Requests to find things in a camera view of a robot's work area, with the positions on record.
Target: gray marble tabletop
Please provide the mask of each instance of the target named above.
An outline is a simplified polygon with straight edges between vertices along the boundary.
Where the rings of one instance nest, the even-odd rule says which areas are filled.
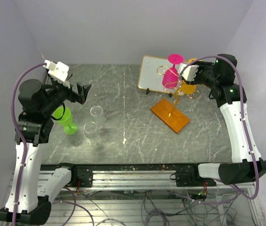
[[[49,143],[40,145],[45,149],[42,163],[231,162],[225,121],[216,102],[209,100],[208,88],[198,88],[198,100],[181,98],[177,107],[191,121],[175,134],[150,111],[162,98],[174,98],[157,92],[146,95],[137,87],[139,71],[139,65],[71,65],[72,84],[90,81],[94,86],[84,105],[65,102],[78,131],[66,135],[55,122]],[[89,145],[83,130],[92,121],[90,109],[95,105],[106,115],[99,148]]]

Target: table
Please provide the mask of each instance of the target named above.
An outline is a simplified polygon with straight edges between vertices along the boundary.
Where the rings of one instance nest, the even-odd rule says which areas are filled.
[[[140,65],[70,65],[72,84],[92,82],[84,105],[65,102],[78,131],[66,135],[56,122],[44,148],[42,164],[137,164],[183,162],[231,162],[231,145],[225,121],[209,89],[199,87],[198,100],[182,97],[178,109],[190,123],[175,134],[150,108],[168,94],[137,87]],[[106,115],[100,132],[102,145],[92,148],[83,126],[92,121],[90,109],[100,105]]]

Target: marble surface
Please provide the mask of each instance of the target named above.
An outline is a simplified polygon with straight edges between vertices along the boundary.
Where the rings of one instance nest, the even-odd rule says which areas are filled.
[[[71,65],[70,79],[94,84],[84,105],[65,102],[78,125],[74,135],[66,135],[56,122],[45,149],[43,164],[84,163],[180,163],[231,162],[231,146],[225,121],[209,89],[199,87],[202,97],[182,97],[178,109],[190,123],[178,134],[158,119],[150,108],[167,94],[138,89],[139,65]],[[92,121],[90,109],[100,105],[106,115],[99,135],[102,144],[92,148],[83,126]]]

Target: pink wine glass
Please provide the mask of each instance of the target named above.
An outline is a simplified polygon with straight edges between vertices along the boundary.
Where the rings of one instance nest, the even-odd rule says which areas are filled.
[[[173,66],[165,72],[163,76],[162,85],[168,89],[172,89],[177,87],[178,84],[178,71],[175,68],[176,65],[184,62],[184,58],[179,54],[171,54],[168,58],[169,62],[173,64]]]

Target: orange wooden board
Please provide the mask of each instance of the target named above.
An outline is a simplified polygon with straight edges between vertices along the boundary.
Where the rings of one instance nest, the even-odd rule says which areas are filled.
[[[155,106],[153,106],[151,108],[151,111],[166,125],[168,125],[168,127],[170,127],[175,133],[178,133],[181,129],[183,129],[184,126],[186,126],[190,122],[190,119],[187,118],[177,108],[174,108],[171,116],[169,116],[171,109],[172,103],[164,98]]]

